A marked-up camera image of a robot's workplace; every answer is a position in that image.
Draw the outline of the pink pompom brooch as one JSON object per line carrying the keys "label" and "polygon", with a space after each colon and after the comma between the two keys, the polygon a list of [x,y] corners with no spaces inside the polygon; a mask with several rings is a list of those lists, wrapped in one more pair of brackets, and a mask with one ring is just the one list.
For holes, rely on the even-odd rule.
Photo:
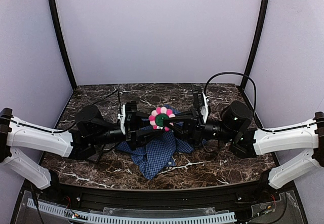
{"label": "pink pompom brooch", "polygon": [[164,120],[173,117],[175,117],[173,111],[165,106],[162,106],[153,110],[148,119],[153,129],[164,129],[165,131],[170,131],[167,126],[164,126]]}

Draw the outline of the blue checked shirt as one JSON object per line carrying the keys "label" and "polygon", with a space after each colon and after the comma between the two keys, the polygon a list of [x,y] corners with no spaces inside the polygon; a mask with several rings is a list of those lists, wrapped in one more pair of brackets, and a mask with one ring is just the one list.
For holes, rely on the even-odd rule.
{"label": "blue checked shirt", "polygon": [[173,159],[174,153],[189,154],[194,151],[192,145],[187,141],[176,138],[172,131],[164,132],[147,145],[134,151],[130,149],[125,141],[120,143],[116,149],[129,153],[133,163],[139,167],[142,175],[148,180],[153,179],[164,168],[176,166]]}

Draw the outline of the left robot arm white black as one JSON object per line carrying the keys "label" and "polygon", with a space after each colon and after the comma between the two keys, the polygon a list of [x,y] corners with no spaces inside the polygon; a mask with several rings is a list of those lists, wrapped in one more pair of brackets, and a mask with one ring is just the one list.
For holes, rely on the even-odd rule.
{"label": "left robot arm white black", "polygon": [[56,189],[59,180],[21,151],[22,147],[49,152],[73,160],[85,160],[96,153],[97,145],[126,142],[134,150],[163,134],[149,116],[130,104],[124,105],[117,123],[103,119],[98,107],[88,105],[75,115],[76,129],[51,129],[30,124],[1,111],[1,164],[30,181],[39,190]]}

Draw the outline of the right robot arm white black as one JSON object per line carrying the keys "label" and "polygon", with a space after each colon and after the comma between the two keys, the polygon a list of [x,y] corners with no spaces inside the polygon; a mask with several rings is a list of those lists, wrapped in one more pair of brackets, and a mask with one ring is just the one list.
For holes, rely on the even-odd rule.
{"label": "right robot arm white black", "polygon": [[157,110],[159,126],[172,130],[190,143],[219,140],[230,143],[230,151],[237,157],[254,158],[271,152],[296,148],[302,153],[288,162],[262,174],[261,183],[280,189],[286,183],[323,167],[323,113],[313,119],[273,129],[250,129],[253,112],[241,102],[233,102],[223,110],[220,120],[208,120],[206,107],[174,114],[166,107]]}

